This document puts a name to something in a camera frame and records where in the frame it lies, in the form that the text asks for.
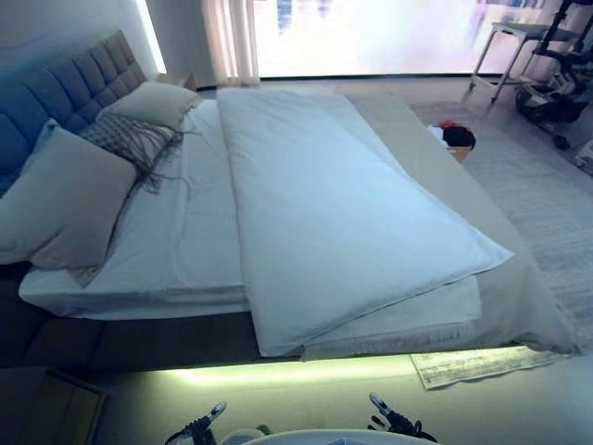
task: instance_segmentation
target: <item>gray headboard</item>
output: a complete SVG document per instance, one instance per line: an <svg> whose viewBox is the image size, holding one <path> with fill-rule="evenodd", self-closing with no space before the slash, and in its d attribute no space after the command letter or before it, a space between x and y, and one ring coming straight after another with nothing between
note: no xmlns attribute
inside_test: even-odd
<svg viewBox="0 0 593 445"><path fill-rule="evenodd" d="M49 118L78 132L146 77L121 31L74 57L0 86L0 192L19 177Z"/></svg>

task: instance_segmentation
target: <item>rug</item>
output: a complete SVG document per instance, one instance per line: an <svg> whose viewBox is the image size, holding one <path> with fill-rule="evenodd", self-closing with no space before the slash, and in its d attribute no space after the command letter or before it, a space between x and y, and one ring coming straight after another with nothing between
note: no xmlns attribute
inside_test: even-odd
<svg viewBox="0 0 593 445"><path fill-rule="evenodd" d="M426 124L451 119L472 129L477 144L464 167L492 196L532 249L545 283L561 302L579 342L590 350L593 198L572 183L570 177L460 104L410 107ZM535 367L561 358L524 347L412 355L426 388Z"/></svg>

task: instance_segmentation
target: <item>gray pillow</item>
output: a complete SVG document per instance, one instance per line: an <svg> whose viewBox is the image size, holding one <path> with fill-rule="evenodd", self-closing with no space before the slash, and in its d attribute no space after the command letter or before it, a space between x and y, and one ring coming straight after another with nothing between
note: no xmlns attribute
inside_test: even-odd
<svg viewBox="0 0 593 445"><path fill-rule="evenodd" d="M127 160L48 122L0 199L0 264L62 269L103 263L134 179Z"/></svg>
<svg viewBox="0 0 593 445"><path fill-rule="evenodd" d="M134 91L103 109L139 121L164 125L180 131L183 116L202 101L198 93L180 86L158 82L144 82Z"/></svg>

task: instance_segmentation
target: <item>pillow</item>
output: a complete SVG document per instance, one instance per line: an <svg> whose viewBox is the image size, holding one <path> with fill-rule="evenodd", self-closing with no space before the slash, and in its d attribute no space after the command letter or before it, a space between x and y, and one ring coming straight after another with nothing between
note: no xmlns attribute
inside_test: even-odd
<svg viewBox="0 0 593 445"><path fill-rule="evenodd" d="M48 122L0 199L0 264L101 264L134 179L127 160Z"/></svg>
<svg viewBox="0 0 593 445"><path fill-rule="evenodd" d="M179 131L187 110L202 100L198 93L180 86L144 82L125 97L104 108L101 115L119 114Z"/></svg>
<svg viewBox="0 0 593 445"><path fill-rule="evenodd" d="M136 183L146 183L154 193L158 191L159 176L154 172L158 161L183 140L181 132L115 114L100 116L78 135L131 162Z"/></svg>

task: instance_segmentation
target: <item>window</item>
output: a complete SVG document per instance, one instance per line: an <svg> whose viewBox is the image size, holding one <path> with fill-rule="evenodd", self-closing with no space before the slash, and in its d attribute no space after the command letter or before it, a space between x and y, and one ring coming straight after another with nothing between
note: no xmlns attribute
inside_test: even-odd
<svg viewBox="0 0 593 445"><path fill-rule="evenodd" d="M546 0L254 0L261 77L472 72L493 21L533 23ZM499 36L482 71L516 46Z"/></svg>

